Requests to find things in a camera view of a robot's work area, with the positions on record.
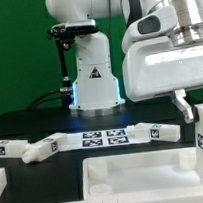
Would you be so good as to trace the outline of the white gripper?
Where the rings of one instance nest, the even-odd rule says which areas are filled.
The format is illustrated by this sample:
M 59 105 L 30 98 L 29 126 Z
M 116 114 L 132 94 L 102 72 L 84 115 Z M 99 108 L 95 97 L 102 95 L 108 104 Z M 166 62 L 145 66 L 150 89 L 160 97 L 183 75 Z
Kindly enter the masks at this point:
M 185 89 L 203 87 L 203 43 L 176 48 L 167 36 L 132 44 L 122 65 L 126 95 L 143 101 L 169 94 L 187 123 L 195 121 Z

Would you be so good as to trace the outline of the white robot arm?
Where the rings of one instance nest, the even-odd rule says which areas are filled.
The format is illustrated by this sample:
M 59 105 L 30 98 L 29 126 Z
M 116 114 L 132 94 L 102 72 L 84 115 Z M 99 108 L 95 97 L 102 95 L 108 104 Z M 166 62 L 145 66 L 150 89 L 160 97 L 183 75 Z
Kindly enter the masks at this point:
M 203 87 L 203 0 L 45 0 L 58 51 L 76 51 L 63 80 L 69 109 L 104 114 L 127 101 L 172 98 L 186 122 L 186 93 Z

